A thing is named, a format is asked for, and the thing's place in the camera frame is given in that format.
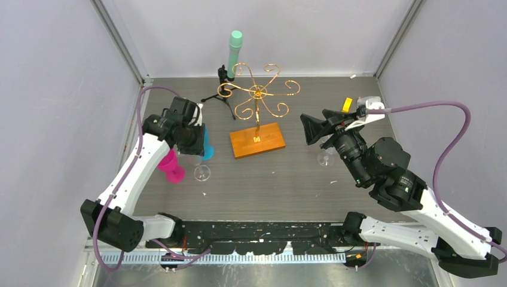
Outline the blue wine glass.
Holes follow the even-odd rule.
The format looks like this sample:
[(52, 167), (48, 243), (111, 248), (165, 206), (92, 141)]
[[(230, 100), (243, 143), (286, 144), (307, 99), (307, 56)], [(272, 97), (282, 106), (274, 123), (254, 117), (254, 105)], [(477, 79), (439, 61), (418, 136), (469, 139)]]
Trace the blue wine glass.
[(204, 128), (204, 142), (203, 142), (203, 148), (204, 148), (204, 155), (202, 156), (203, 161), (210, 160), (214, 155), (214, 148), (209, 142), (210, 136), (209, 132), (207, 131), (207, 128)]

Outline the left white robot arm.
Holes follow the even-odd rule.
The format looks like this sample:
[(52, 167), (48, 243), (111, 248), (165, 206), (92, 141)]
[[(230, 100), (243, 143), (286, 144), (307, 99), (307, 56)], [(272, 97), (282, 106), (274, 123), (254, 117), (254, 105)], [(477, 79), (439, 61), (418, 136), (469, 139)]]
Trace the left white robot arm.
[(170, 248), (182, 243), (182, 221), (160, 212), (135, 217), (136, 203), (148, 179), (173, 147), (186, 155), (204, 155), (203, 105), (175, 97), (160, 115), (150, 115), (141, 126), (137, 145), (107, 189), (80, 207), (91, 237), (123, 252), (157, 239)]

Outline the clear wine glass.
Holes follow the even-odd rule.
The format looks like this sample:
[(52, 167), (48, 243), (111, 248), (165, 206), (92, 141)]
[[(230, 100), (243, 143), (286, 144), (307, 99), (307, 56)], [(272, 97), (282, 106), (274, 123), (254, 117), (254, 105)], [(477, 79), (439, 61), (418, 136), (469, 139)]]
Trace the clear wine glass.
[(317, 155), (317, 162), (323, 166), (328, 167), (332, 166), (335, 163), (335, 155), (336, 150), (333, 146), (323, 149), (318, 155)]
[(194, 179), (200, 182), (207, 181), (211, 176), (210, 168), (205, 165), (203, 157), (198, 155), (188, 155), (187, 162), (194, 168)]

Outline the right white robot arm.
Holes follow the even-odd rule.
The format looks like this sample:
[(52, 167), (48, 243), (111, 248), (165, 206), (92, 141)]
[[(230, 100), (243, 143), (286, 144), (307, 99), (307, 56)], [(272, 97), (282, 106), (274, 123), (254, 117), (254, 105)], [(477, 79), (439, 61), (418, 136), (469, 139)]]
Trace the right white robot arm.
[(409, 153), (391, 137), (368, 146), (361, 129), (384, 118), (370, 110), (351, 114), (323, 110), (323, 119), (300, 116), (308, 145), (326, 138), (321, 148), (334, 148), (359, 188), (379, 205), (421, 223), (421, 228), (388, 224), (359, 212), (349, 212), (341, 229), (348, 245), (380, 243), (434, 259), (440, 268), (466, 279), (494, 276), (500, 260), (491, 253), (501, 242), (496, 227), (481, 227), (438, 203), (435, 192), (408, 168)]

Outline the pink wine glass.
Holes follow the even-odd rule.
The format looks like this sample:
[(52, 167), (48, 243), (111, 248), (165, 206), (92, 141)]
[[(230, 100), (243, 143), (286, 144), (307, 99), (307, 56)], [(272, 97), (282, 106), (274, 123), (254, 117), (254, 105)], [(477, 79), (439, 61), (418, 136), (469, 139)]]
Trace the pink wine glass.
[(185, 177), (185, 169), (178, 164), (178, 156), (170, 150), (158, 163), (157, 169), (165, 174), (166, 180), (177, 184)]

